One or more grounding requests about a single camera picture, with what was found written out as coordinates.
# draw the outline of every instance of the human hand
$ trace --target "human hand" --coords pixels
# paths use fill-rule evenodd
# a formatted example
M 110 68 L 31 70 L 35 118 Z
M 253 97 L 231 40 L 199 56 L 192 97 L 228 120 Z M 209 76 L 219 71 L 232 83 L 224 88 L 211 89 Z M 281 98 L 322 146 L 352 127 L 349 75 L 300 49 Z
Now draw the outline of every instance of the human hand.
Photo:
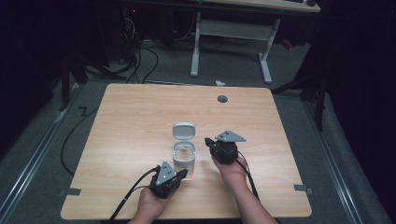
M 237 162 L 233 162 L 231 164 L 220 164 L 218 160 L 213 157 L 212 160 L 218 167 L 224 183 L 226 183 L 231 189 L 248 186 L 247 173 Z M 247 163 L 243 158 L 239 157 L 238 160 L 247 167 Z
M 140 192 L 139 203 L 134 218 L 128 224 L 149 224 L 159 217 L 165 206 L 172 198 L 173 193 L 166 199 L 156 197 L 149 188 L 144 188 Z

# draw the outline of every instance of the gray carpet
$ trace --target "gray carpet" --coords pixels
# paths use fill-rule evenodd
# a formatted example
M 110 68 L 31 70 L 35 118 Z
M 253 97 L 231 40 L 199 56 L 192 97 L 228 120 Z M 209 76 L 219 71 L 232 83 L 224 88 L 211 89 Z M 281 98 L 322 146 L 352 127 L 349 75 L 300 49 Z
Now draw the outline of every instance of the gray carpet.
M 189 75 L 191 46 L 169 48 L 158 45 L 152 50 L 158 54 L 160 60 L 157 68 L 148 77 L 147 83 L 166 81 L 215 85 L 215 80 L 220 80 L 226 86 L 273 89 L 292 81 L 298 66 L 309 49 L 309 46 L 300 46 L 287 50 L 282 46 L 274 45 L 268 58 L 274 82 L 271 86 L 267 86 L 263 82 L 260 65 L 256 52 L 254 52 L 257 51 L 259 45 L 260 42 L 253 42 L 241 48 L 233 44 L 223 44 L 218 49 L 203 49 L 200 75 L 195 78 Z M 212 43 L 204 47 L 213 48 L 215 46 L 216 43 Z M 142 63 L 138 70 L 140 81 L 155 62 L 155 56 L 151 52 L 142 50 Z M 118 67 L 120 66 L 115 63 L 112 64 L 112 69 Z M 81 116 L 82 109 L 79 107 L 86 106 L 88 113 L 99 106 L 106 85 L 111 82 L 116 81 L 105 77 L 90 76 L 90 81 L 82 88 L 81 94 L 70 106 L 59 131 L 50 143 L 46 157 L 21 197 L 8 223 L 99 223 L 98 220 L 66 221 L 60 217 L 64 196 L 59 195 L 59 192 L 61 189 L 68 188 L 72 180 L 72 177 L 61 165 L 60 155 L 64 139 L 73 127 L 83 119 Z M 57 109 L 61 105 L 60 85 L 54 89 L 54 93 L 55 97 L 36 114 L 18 142 L 0 163 L 2 186 L 0 188 L 0 202 L 3 202 L 8 196 L 18 176 L 57 114 Z M 280 218 L 279 221 L 285 224 L 349 223 L 324 160 L 315 127 L 311 124 L 311 118 L 295 93 L 295 91 L 288 91 L 285 94 L 275 95 L 275 100 L 302 180 L 305 185 L 314 191 L 313 194 L 308 195 L 313 213 L 310 217 Z M 328 98 L 326 104 L 323 123 L 324 133 L 356 205 L 360 209 L 363 223 L 390 223 L 387 214 L 376 200 L 370 184 L 345 140 L 342 129 L 332 111 L 331 101 Z M 94 115 L 85 119 L 78 126 L 65 145 L 64 162 L 72 171 L 77 168 Z

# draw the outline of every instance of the white lid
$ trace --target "white lid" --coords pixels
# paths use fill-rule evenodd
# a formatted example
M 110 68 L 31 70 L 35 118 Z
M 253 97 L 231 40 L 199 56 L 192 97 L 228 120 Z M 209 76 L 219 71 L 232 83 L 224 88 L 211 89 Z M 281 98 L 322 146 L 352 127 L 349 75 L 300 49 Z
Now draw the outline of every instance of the white lid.
M 178 140 L 189 140 L 195 136 L 195 125 L 191 122 L 178 122 L 174 124 L 173 136 Z

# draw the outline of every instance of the table top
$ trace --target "table top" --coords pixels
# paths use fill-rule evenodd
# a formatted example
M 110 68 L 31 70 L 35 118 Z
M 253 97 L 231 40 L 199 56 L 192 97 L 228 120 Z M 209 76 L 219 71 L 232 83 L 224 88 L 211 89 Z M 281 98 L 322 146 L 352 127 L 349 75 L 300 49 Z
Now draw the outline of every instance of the table top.
M 228 102 L 220 103 L 225 95 Z M 64 219 L 109 219 L 118 204 L 149 169 L 173 165 L 172 134 L 177 122 L 192 122 L 196 134 L 194 171 L 180 185 L 160 218 L 239 217 L 231 192 L 211 160 L 205 138 L 231 130 L 247 162 L 262 204 L 274 217 L 308 217 L 311 207 L 272 93 L 265 88 L 110 84 L 82 153 Z M 148 185 L 152 175 L 141 185 Z M 131 218 L 140 191 L 134 192 L 117 218 Z
M 310 7 L 306 4 L 306 0 L 304 0 L 302 3 L 286 0 L 205 0 L 205 2 L 239 5 L 245 7 L 265 7 L 297 12 L 320 12 L 320 7 L 318 4 Z

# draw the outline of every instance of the forearm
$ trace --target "forearm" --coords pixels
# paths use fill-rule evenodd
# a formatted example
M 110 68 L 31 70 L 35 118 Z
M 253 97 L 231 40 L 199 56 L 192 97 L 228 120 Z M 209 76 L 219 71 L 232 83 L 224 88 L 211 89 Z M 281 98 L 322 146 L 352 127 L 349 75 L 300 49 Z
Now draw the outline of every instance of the forearm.
M 248 186 L 233 187 L 232 191 L 244 224 L 277 224 Z

